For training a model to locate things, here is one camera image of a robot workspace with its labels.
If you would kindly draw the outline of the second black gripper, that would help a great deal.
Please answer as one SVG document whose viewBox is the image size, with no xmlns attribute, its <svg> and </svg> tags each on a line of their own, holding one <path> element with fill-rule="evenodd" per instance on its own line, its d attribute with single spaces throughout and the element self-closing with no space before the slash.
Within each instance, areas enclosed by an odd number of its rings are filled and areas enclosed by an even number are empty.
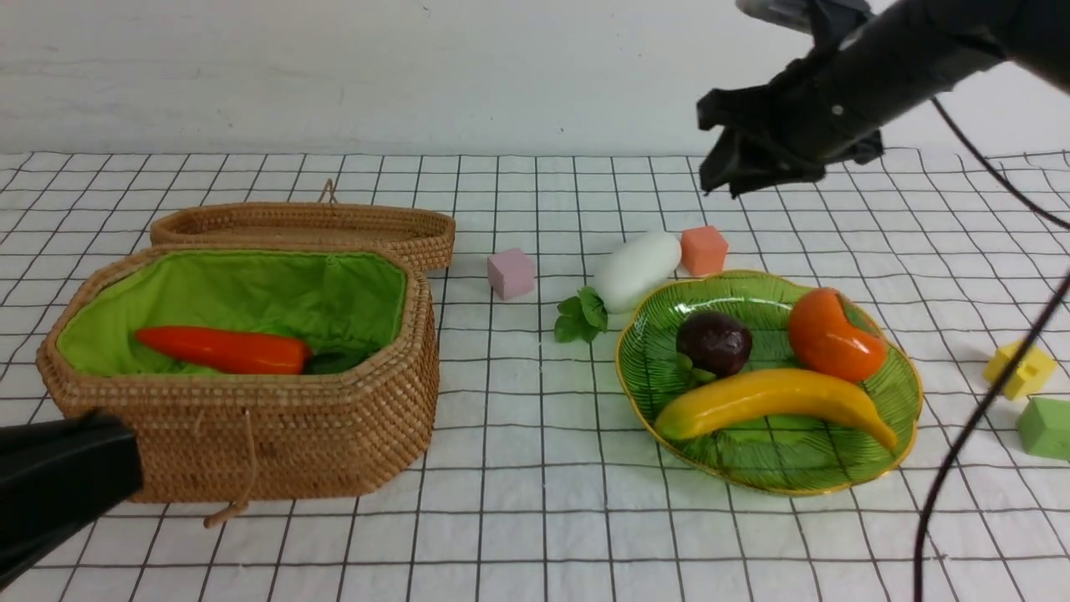
<svg viewBox="0 0 1070 602">
<path fill-rule="evenodd" d="M 698 170 L 700 190 L 735 199 L 817 182 L 829 164 L 883 155 L 887 42 L 854 33 L 814 47 L 765 84 L 714 89 L 696 103 L 701 130 L 720 136 Z"/>
</svg>

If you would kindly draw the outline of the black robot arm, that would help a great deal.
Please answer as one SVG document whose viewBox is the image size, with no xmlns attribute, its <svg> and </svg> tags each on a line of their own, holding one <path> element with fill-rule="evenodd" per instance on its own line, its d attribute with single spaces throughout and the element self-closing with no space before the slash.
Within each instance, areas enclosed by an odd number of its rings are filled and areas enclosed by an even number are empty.
<svg viewBox="0 0 1070 602">
<path fill-rule="evenodd" d="M 143 487 L 136 434 L 118 416 L 1 428 L 1 587 Z"/>
</svg>

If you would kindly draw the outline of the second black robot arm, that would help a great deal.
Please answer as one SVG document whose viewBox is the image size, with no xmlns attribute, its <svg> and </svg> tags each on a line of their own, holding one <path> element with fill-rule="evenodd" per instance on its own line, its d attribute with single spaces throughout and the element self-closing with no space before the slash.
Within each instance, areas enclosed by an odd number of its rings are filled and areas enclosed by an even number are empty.
<svg viewBox="0 0 1070 602">
<path fill-rule="evenodd" d="M 1013 62 L 1066 90 L 1066 1 L 739 1 L 749 17 L 807 33 L 809 53 L 765 84 L 714 89 L 696 104 L 721 127 L 700 164 L 701 191 L 734 197 L 815 182 L 827 167 L 878 160 L 884 126 L 960 81 Z"/>
</svg>

